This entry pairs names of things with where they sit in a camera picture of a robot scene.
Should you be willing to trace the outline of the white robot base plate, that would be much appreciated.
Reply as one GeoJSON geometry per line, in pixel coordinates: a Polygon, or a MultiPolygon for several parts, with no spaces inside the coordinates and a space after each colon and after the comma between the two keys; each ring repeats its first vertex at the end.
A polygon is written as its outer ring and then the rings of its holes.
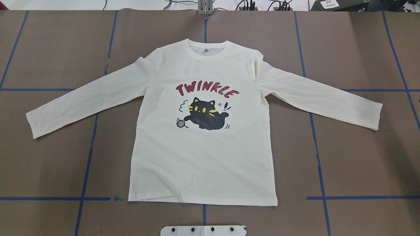
{"type": "Polygon", "coordinates": [[[213,225],[213,226],[165,226],[161,236],[246,236],[246,226],[213,225]]]}

